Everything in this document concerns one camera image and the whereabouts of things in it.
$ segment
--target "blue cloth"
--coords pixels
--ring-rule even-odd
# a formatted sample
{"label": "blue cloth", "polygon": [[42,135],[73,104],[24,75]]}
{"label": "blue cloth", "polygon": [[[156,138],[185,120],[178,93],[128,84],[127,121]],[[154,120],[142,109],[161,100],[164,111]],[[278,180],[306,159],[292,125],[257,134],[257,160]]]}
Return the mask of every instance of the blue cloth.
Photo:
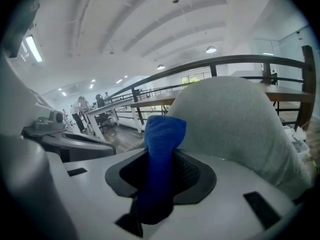
{"label": "blue cloth", "polygon": [[173,155],[186,134],[187,122],[165,115],[148,117],[144,142],[148,149],[147,175],[137,193],[139,221],[154,225],[173,210]]}

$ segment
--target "railing post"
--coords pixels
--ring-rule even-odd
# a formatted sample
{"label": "railing post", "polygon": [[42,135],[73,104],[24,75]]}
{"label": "railing post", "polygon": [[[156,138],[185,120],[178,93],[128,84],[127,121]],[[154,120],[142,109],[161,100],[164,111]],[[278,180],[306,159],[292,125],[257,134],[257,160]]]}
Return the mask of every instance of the railing post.
{"label": "railing post", "polygon": [[[133,101],[134,101],[134,102],[138,102],[138,98],[137,98],[137,95],[136,95],[136,92],[135,92],[135,88],[131,88],[131,91],[132,91]],[[136,111],[138,112],[138,115],[139,115],[141,124],[144,125],[145,122],[144,122],[144,120],[143,120],[143,117],[142,117],[140,108],[137,107],[137,108],[136,108]]]}
{"label": "railing post", "polygon": [[[302,46],[302,53],[304,57],[304,62],[307,64],[307,68],[302,68],[302,91],[308,94],[313,94],[316,96],[316,65],[314,59],[314,53],[311,46],[305,45]],[[294,129],[296,130],[299,127],[302,127],[303,130],[307,130],[309,122],[314,110],[315,100],[312,103],[300,102],[300,108],[298,116],[296,119],[296,124]]]}
{"label": "railing post", "polygon": [[[270,69],[270,64],[269,63],[263,63],[262,75],[264,77],[268,77],[268,78],[271,77],[271,69]],[[270,78],[269,79],[264,79],[263,83],[271,85],[271,79]]]}
{"label": "railing post", "polygon": [[217,76],[217,68],[215,64],[210,65],[210,70],[211,70],[211,76],[216,77]]}

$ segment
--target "handrail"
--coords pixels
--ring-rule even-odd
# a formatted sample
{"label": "handrail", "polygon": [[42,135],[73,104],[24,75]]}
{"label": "handrail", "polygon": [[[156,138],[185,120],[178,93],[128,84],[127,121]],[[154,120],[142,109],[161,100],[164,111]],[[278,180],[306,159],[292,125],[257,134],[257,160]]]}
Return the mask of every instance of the handrail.
{"label": "handrail", "polygon": [[308,65],[305,62],[289,59],[289,58],[282,58],[282,57],[275,57],[275,56],[267,56],[267,55],[231,55],[231,56],[222,56],[222,57],[215,57],[215,58],[208,58],[203,60],[194,61],[191,63],[187,63],[184,65],[176,66],[174,68],[162,71],[160,73],[151,75],[145,79],[142,79],[138,82],[135,82],[117,92],[110,95],[108,99],[115,97],[123,92],[131,90],[135,87],[147,84],[149,82],[168,77],[177,73],[181,73],[188,70],[193,70],[197,68],[207,67],[207,66],[216,66],[216,65],[223,65],[223,64],[235,64],[235,63],[264,63],[264,64],[277,64],[289,67],[300,68],[302,70],[307,70]]}

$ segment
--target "ceiling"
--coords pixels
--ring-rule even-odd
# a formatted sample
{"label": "ceiling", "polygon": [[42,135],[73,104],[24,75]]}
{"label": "ceiling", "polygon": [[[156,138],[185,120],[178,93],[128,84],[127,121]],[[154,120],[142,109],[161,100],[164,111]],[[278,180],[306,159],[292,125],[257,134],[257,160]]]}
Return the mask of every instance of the ceiling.
{"label": "ceiling", "polygon": [[[14,70],[40,95],[103,79],[158,73],[210,57],[232,54],[273,0],[38,0],[33,35],[43,59],[12,59]],[[208,46],[217,52],[206,54]]]}

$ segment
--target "black slot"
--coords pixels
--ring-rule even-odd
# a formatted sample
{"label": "black slot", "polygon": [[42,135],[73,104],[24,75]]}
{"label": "black slot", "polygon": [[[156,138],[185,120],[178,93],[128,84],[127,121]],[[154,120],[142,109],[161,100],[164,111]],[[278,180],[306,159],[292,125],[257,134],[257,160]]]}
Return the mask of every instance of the black slot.
{"label": "black slot", "polygon": [[277,212],[258,192],[246,193],[243,197],[266,230],[281,219]]}
{"label": "black slot", "polygon": [[86,172],[87,172],[87,170],[85,168],[78,168],[78,169],[68,170],[67,171],[67,173],[69,174],[70,177],[76,176],[76,175],[79,175],[79,174],[84,174]]}

